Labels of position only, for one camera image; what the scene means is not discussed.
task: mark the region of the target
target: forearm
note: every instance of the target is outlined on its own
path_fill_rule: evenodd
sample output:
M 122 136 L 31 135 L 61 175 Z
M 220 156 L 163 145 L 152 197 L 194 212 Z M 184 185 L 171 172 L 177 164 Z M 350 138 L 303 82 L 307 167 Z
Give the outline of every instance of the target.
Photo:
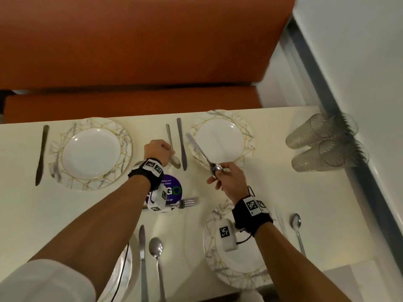
M 133 235 L 149 188 L 146 177 L 131 177 L 71 222 L 30 260 L 51 259 L 80 272 L 91 280 L 98 299 Z
M 255 240 L 281 301 L 350 301 L 272 223 L 260 226 Z

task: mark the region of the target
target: hand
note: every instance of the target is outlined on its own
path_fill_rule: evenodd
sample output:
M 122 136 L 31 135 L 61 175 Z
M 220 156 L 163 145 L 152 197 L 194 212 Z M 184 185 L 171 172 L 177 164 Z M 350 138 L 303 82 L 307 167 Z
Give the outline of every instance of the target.
M 162 166 L 167 166 L 169 159 L 175 153 L 171 146 L 164 140 L 152 140 L 144 145 L 144 159 L 157 158 Z
M 230 172 L 216 171 L 216 176 L 219 180 L 217 181 L 216 178 L 211 176 L 207 179 L 207 184 L 217 181 L 216 190 L 221 188 L 235 205 L 240 199 L 249 196 L 245 175 L 234 162 L 224 162 L 220 163 L 220 165 L 223 168 L 229 168 Z

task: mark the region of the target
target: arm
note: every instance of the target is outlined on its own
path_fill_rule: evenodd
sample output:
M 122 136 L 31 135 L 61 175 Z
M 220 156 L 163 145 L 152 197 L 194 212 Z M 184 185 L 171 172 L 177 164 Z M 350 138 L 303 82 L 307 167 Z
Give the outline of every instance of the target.
M 216 190 L 223 190 L 236 204 L 249 195 L 246 178 L 234 163 L 221 163 L 230 172 L 216 172 Z M 215 182 L 214 177 L 207 183 Z M 349 298 L 319 269 L 304 257 L 272 223 L 265 223 L 255 233 L 255 241 L 281 301 L 348 302 Z
M 157 158 L 163 166 L 172 154 L 174 151 L 163 140 L 153 140 L 144 147 L 144 158 Z M 30 261 L 55 260 L 80 272 L 92 282 L 98 299 L 133 235 L 149 189 L 146 177 L 131 177 L 78 216 Z

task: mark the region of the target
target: orange cushion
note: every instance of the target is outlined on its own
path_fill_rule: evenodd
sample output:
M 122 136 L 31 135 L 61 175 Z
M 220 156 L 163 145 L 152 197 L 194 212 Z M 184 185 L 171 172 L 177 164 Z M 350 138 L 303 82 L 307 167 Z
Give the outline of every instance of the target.
M 295 0 L 0 0 L 0 89 L 257 82 Z
M 254 86 L 8 96 L 4 123 L 261 108 Z

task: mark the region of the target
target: white plate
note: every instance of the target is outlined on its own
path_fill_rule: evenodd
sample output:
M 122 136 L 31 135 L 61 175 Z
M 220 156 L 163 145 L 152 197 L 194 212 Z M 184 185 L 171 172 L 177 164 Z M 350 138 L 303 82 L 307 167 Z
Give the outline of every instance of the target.
M 270 275 L 267 273 L 263 258 L 253 237 L 245 243 L 239 244 L 237 250 L 224 252 L 219 234 L 217 235 L 216 221 L 222 218 L 229 218 L 234 221 L 233 208 L 234 205 L 227 199 L 207 218 L 203 238 L 207 264 L 219 279 L 235 288 L 249 290 L 271 284 Z M 273 220 L 275 226 L 279 228 L 277 220 L 274 218 Z M 249 234 L 238 232 L 236 237 L 237 241 L 240 242 L 247 239 Z
M 118 289 L 118 283 L 120 279 L 120 275 L 122 278 L 120 280 L 120 285 L 118 292 L 116 293 L 115 299 L 113 302 L 119 302 L 122 300 L 124 293 L 128 287 L 128 283 L 130 281 L 131 272 L 132 272 L 132 251 L 130 245 L 128 246 L 128 252 L 126 260 L 124 259 L 126 255 L 127 246 L 124 248 L 118 261 L 116 262 L 115 268 L 113 269 L 112 275 L 105 286 L 101 296 L 99 296 L 98 302 L 110 302 Z
M 255 151 L 252 130 L 244 119 L 231 111 L 211 110 L 199 115 L 190 134 L 214 163 L 232 161 L 243 167 Z M 209 169 L 207 161 L 190 143 L 189 148 L 192 156 Z
M 51 176 L 73 190 L 98 190 L 115 182 L 132 156 L 132 141 L 117 122 L 102 117 L 77 121 L 52 142 Z

